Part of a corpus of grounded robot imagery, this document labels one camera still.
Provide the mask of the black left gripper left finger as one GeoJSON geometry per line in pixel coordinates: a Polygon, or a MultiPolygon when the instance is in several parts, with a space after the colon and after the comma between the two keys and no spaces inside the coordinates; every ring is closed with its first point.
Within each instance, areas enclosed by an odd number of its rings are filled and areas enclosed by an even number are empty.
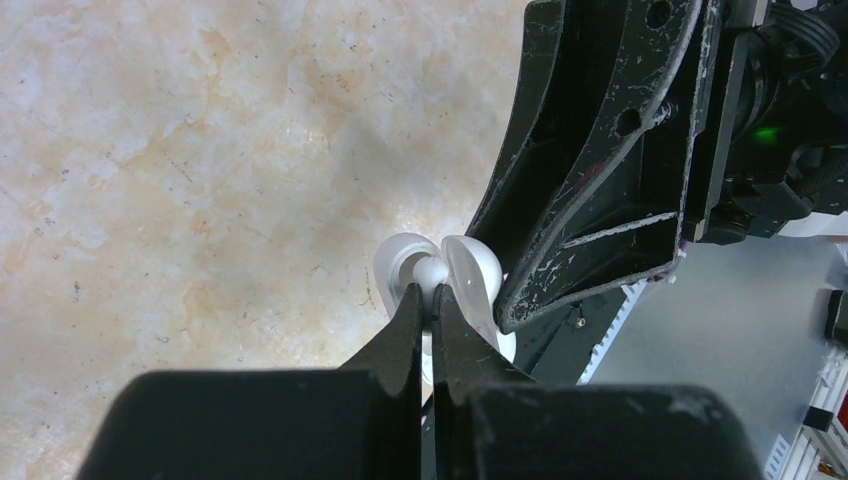
{"type": "Polygon", "coordinates": [[[424,302],[335,369],[154,371],[119,394],[82,479],[416,479],[424,302]]]}

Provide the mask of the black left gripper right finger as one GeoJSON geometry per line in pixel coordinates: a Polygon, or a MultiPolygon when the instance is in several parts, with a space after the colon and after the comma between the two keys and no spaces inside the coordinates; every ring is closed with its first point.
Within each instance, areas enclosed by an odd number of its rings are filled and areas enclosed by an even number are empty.
{"type": "Polygon", "coordinates": [[[737,416],[687,385],[541,384],[434,294],[431,464],[439,479],[759,479],[737,416]]]}

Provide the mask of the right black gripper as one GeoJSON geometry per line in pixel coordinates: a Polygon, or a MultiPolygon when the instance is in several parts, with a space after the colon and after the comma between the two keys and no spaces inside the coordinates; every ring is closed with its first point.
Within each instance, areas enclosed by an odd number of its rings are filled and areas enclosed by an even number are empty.
{"type": "Polygon", "coordinates": [[[515,97],[468,234],[506,278],[505,333],[676,259],[720,1],[533,1],[515,97]]]}

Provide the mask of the white earbud charging case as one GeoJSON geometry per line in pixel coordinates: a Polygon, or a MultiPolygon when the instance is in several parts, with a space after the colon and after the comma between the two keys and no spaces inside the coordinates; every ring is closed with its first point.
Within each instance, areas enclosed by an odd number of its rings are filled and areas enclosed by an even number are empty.
{"type": "Polygon", "coordinates": [[[471,385],[510,378],[516,339],[501,333],[494,320],[503,273],[485,244],[451,235],[436,246],[421,235],[397,234],[378,248],[374,277],[390,321],[341,367],[366,382],[369,403],[410,412],[419,396],[430,406],[435,363],[455,369],[471,385]],[[449,268],[430,308],[412,275],[414,264],[427,256],[440,257],[449,268]]]}

